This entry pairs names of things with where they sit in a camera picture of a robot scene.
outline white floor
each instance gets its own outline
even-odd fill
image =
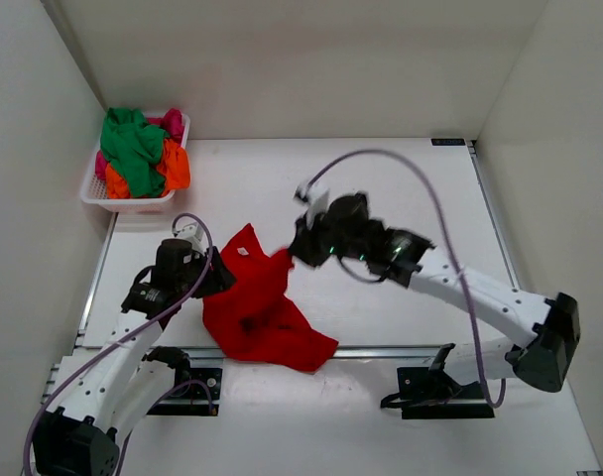
[[[89,316],[85,347],[100,346],[133,276],[152,264],[169,223],[188,210],[221,248],[251,222],[268,252],[288,244],[302,208],[293,193],[339,154],[385,147],[417,161],[438,189],[465,264],[507,282],[507,273],[468,151],[427,139],[189,142],[193,185],[165,215],[120,215]],[[355,159],[325,178],[333,196],[367,190],[374,215],[439,242],[431,204],[407,170]],[[360,285],[333,263],[298,265],[288,296],[311,325],[342,345],[426,345],[470,340],[468,318],[392,284]],[[497,336],[483,326],[485,338]],[[208,346],[200,304],[175,317],[159,343]],[[88,351],[66,358],[58,380]],[[149,475],[575,475],[599,469],[568,386],[545,394],[510,382],[488,420],[405,421],[380,411],[396,392],[391,360],[332,360],[315,375],[271,365],[224,362],[218,417],[146,417],[135,429],[124,476]]]

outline green cloth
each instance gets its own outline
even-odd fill
[[[134,198],[161,196],[165,177],[155,166],[163,156],[163,139],[169,134],[150,124],[139,109],[110,108],[103,120],[101,152],[127,182]]]

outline magenta cloth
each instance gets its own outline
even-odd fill
[[[94,173],[99,180],[105,181],[105,168],[107,167],[107,161],[103,157],[101,151],[96,153],[96,160],[94,161]]]
[[[182,134],[184,133],[184,125],[182,124],[182,113],[174,107],[167,111],[163,117],[148,117],[148,122],[155,126],[161,126],[170,133],[172,140],[180,143]]]

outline pile of clothes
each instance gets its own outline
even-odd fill
[[[94,168],[108,198],[158,198],[189,187],[183,133],[177,109],[162,118],[146,118],[139,109],[108,109]]]

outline orange cloth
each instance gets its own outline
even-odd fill
[[[132,198],[127,182],[118,175],[110,164],[105,168],[105,187],[107,188],[108,198]]]
[[[167,195],[170,190],[189,187],[191,174],[186,150],[173,140],[164,139],[163,156],[156,166],[156,172],[165,177],[165,190],[161,196]]]

